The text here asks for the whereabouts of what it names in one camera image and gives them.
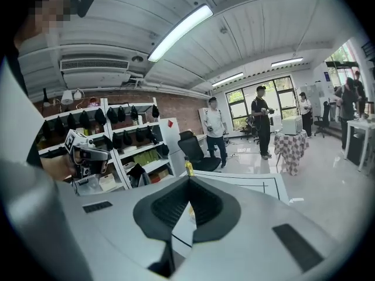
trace white shirt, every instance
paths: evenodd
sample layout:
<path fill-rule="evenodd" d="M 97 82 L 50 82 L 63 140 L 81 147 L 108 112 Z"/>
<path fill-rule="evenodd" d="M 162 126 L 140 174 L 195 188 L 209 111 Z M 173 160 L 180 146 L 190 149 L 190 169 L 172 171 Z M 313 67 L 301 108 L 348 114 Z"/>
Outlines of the white shirt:
<path fill-rule="evenodd" d="M 310 109 L 305 109 L 305 107 L 311 107 L 311 103 L 308 99 L 305 99 L 304 102 L 299 102 L 299 110 L 301 112 L 301 115 L 305 115 L 310 111 Z"/>
<path fill-rule="evenodd" d="M 212 131 L 207 130 L 207 136 L 211 138 L 221 138 L 224 132 L 223 122 L 221 121 L 221 113 L 217 110 L 212 110 L 209 108 L 206 112 L 206 117 L 204 121 L 206 124 L 212 127 Z"/>

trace glossy white floor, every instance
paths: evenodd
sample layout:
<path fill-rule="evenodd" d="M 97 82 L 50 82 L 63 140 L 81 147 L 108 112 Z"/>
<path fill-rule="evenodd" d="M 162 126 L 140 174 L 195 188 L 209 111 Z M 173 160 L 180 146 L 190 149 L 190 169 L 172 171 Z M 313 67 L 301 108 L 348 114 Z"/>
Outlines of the glossy white floor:
<path fill-rule="evenodd" d="M 303 198 L 290 203 L 298 211 L 320 225 L 339 242 L 356 233 L 357 222 L 367 215 L 368 201 L 374 199 L 375 181 L 366 176 L 366 168 L 343 159 L 340 140 L 321 135 L 309 139 L 310 148 L 301 159 L 299 173 L 291 176 L 280 158 L 276 167 L 274 136 L 271 135 L 272 159 L 262 160 L 259 145 L 245 139 L 231 139 L 227 147 L 229 159 L 225 173 L 281 173 L 289 199 Z"/>

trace ceiling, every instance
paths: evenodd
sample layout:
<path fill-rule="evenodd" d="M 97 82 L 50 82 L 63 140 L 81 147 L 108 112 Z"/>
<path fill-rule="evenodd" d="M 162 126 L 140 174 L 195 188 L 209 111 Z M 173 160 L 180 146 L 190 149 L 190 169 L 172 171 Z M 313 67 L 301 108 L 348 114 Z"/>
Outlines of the ceiling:
<path fill-rule="evenodd" d="M 201 4 L 214 16 L 148 62 L 155 45 Z M 26 41 L 19 61 L 34 100 L 44 87 L 51 95 L 65 90 L 60 59 L 83 55 L 120 57 L 146 81 L 208 92 L 213 82 L 262 73 L 293 56 L 318 65 L 354 34 L 349 18 L 340 0 L 94 0 L 85 18 L 72 16 L 61 29 Z M 136 55 L 144 61 L 132 62 Z"/>

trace checkered tablecloth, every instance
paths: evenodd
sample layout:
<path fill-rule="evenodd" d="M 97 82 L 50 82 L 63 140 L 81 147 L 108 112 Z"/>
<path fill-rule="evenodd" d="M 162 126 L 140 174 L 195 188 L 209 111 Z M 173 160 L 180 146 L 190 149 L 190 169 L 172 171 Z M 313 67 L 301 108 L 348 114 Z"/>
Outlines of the checkered tablecloth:
<path fill-rule="evenodd" d="M 287 164 L 287 172 L 297 175 L 299 160 L 304 156 L 305 149 L 309 147 L 307 133 L 302 130 L 297 135 L 275 134 L 275 154 L 280 154 Z"/>

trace tube light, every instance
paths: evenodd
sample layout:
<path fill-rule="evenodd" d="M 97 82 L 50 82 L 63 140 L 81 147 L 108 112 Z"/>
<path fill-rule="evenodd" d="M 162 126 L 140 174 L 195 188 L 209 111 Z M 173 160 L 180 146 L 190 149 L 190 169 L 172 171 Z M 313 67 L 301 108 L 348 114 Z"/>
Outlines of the tube light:
<path fill-rule="evenodd" d="M 213 87 L 215 87 L 215 86 L 217 86 L 217 85 L 219 85 L 219 84 L 222 84 L 222 83 L 224 83 L 224 82 L 227 82 L 227 81 L 230 81 L 230 80 L 233 80 L 233 79 L 236 79 L 236 78 L 239 78 L 239 77 L 241 77 L 241 76 L 243 76 L 244 75 L 244 73 L 238 73 L 238 74 L 236 74 L 236 75 L 233 75 L 233 76 L 230 76 L 230 77 L 228 77 L 228 78 L 225 78 L 225 79 L 223 79 L 223 80 L 221 80 L 221 81 L 219 81 L 219 82 L 217 82 L 217 83 L 214 83 L 212 86 Z"/>
<path fill-rule="evenodd" d="M 288 63 L 298 63 L 304 59 L 303 57 L 298 57 L 296 59 L 286 59 L 282 61 L 278 61 L 276 63 L 271 63 L 271 67 L 281 66 L 282 64 L 288 64 Z"/>
<path fill-rule="evenodd" d="M 149 61 L 156 63 L 181 37 L 213 15 L 207 5 L 202 5 L 169 32 L 163 41 L 157 45 L 148 57 Z"/>

